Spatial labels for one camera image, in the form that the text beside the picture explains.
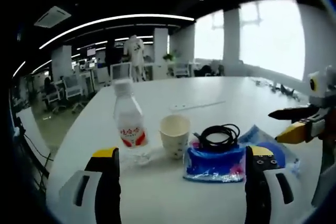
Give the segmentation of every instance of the window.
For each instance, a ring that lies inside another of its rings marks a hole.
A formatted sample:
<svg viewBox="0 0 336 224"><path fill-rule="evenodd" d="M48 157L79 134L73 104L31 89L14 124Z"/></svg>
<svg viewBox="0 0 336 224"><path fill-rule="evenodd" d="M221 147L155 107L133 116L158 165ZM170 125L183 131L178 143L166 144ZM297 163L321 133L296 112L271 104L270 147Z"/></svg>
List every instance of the window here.
<svg viewBox="0 0 336 224"><path fill-rule="evenodd" d="M265 0L240 7L240 60L302 80L305 36L295 0Z"/></svg>
<svg viewBox="0 0 336 224"><path fill-rule="evenodd" d="M224 52L223 10L199 18L195 24L195 59L222 60Z"/></svg>

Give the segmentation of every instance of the air conditioner vent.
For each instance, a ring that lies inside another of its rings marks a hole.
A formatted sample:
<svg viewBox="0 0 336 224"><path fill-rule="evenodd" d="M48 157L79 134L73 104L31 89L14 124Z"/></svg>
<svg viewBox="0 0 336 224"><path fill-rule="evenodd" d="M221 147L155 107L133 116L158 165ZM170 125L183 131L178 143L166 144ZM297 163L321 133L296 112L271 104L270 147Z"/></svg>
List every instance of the air conditioner vent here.
<svg viewBox="0 0 336 224"><path fill-rule="evenodd" d="M68 17L71 17L71 14L67 13L65 10L57 6L54 6L45 14L43 14L42 17L38 21L36 21L34 25L39 27L52 28L53 26L61 23Z"/></svg>

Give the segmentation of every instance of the bottle cap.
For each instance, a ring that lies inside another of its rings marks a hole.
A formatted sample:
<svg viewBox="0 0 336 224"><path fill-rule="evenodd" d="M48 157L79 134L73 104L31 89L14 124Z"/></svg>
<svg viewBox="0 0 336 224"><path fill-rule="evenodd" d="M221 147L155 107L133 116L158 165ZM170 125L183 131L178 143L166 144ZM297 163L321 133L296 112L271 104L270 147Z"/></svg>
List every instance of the bottle cap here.
<svg viewBox="0 0 336 224"><path fill-rule="evenodd" d="M114 92L116 96L133 93L133 81L131 79L121 79L114 82Z"/></svg>

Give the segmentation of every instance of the floor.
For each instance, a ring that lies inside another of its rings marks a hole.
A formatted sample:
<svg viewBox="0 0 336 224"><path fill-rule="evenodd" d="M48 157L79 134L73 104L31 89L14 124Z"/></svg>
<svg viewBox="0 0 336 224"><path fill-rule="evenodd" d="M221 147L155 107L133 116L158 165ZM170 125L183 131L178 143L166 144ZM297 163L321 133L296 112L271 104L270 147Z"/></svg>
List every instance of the floor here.
<svg viewBox="0 0 336 224"><path fill-rule="evenodd" d="M71 108L67 108L58 114L53 114L46 111L46 105L41 101L36 101L31 107L43 139L51 153L56 153L80 111L73 114Z"/></svg>

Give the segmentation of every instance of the table surface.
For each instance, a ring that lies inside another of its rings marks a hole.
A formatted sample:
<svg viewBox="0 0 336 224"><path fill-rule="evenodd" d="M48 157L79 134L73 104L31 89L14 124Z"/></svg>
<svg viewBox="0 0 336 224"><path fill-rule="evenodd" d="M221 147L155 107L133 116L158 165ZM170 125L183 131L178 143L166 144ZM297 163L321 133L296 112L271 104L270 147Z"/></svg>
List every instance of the table surface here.
<svg viewBox="0 0 336 224"><path fill-rule="evenodd" d="M134 84L135 98L144 113L152 148L162 148L160 119L170 108L225 101L212 106L180 111L191 120L191 132L234 123L241 134L254 124L276 136L288 121L268 117L276 109L299 103L269 88L257 87L247 77L201 77L168 79ZM83 170L98 149L124 147L113 120L116 101L113 87L102 88L84 108L68 131L55 157L47 185L47 206L57 216L59 190L77 170ZM300 182L309 200L315 192L322 160L322 143L288 145L301 159ZM123 169L121 164L120 213L123 223L208 223L235 220L244 223L244 182L229 184L192 183L182 178L182 161L165 157L141 168Z"/></svg>

